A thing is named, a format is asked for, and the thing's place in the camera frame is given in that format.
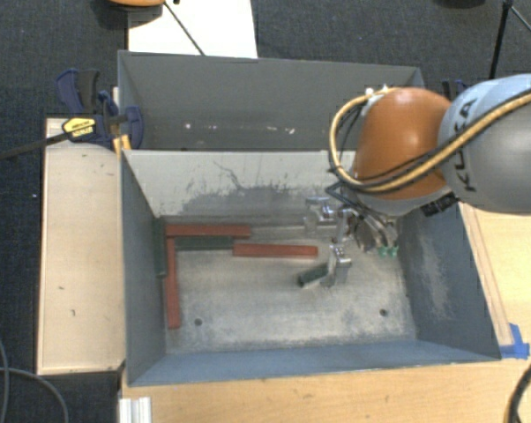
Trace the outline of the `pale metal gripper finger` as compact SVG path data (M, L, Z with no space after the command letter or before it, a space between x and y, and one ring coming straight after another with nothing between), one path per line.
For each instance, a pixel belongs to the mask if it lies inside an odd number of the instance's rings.
M336 281L345 284L348 279L348 272L352 265L352 259L347 254L344 247L336 249Z
M336 270L338 266L338 256L336 253L336 247L330 246L329 256L326 263L326 274L321 279L321 285L324 287L332 287L336 282Z

